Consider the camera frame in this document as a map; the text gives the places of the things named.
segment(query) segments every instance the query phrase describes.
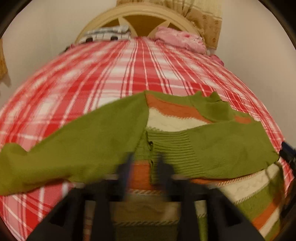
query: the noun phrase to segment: beige curtain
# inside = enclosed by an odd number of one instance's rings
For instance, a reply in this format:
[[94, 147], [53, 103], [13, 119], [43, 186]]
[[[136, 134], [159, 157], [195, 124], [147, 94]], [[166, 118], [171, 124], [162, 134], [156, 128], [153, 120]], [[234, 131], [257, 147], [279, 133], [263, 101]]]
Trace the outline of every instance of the beige curtain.
[[151, 2], [182, 14], [193, 23], [207, 47], [216, 49], [222, 25], [222, 0], [117, 0], [117, 5]]
[[4, 54], [3, 54], [2, 39], [0, 39], [0, 80], [4, 77], [6, 73], [7, 73], [7, 67], [6, 67]]

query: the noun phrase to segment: headboard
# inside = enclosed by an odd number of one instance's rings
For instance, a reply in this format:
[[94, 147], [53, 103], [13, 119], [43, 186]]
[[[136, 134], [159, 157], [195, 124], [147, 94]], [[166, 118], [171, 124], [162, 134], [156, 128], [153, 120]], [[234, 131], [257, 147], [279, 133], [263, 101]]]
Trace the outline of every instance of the headboard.
[[151, 3], [128, 3], [112, 8], [90, 21], [78, 35], [75, 43], [87, 31], [100, 27], [128, 25], [132, 37], [154, 37], [157, 27], [164, 26], [198, 34], [195, 27], [177, 12]]

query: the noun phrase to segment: checkered bedspread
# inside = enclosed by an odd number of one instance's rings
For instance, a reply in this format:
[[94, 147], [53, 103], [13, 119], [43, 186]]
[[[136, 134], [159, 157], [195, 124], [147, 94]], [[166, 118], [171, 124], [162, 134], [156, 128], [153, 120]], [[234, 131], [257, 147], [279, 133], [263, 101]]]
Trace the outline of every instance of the checkered bedspread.
[[[232, 108], [261, 121], [276, 151], [280, 149], [283, 136], [277, 124], [233, 73], [207, 56], [145, 38], [79, 45], [44, 66], [0, 111], [0, 146], [16, 142], [30, 150], [67, 122], [146, 89], [178, 96], [217, 91]], [[287, 189], [293, 175], [281, 164]], [[0, 196], [0, 216], [17, 240], [25, 240], [71, 187], [56, 182]]]

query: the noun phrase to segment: pink pillow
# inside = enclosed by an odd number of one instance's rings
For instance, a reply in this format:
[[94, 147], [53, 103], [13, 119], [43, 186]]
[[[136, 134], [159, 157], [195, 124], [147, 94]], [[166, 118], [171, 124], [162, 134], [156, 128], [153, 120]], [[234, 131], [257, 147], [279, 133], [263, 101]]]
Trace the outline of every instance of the pink pillow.
[[207, 52], [201, 36], [196, 34], [178, 31], [172, 28], [158, 27], [155, 39], [160, 39], [166, 44], [185, 48], [196, 53], [205, 54]]

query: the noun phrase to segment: wall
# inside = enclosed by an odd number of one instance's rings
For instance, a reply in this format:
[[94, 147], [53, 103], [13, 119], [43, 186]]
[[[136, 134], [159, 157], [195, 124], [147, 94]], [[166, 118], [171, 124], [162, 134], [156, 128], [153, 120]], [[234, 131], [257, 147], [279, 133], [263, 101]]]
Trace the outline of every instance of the wall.
[[[75, 40], [116, 0], [33, 0], [3, 36], [10, 74], [0, 106], [24, 80]], [[275, 17], [257, 0], [224, 0], [216, 54], [263, 101], [296, 146], [296, 51]]]
[[273, 14], [257, 0], [224, 0], [216, 54], [296, 146], [296, 50]]

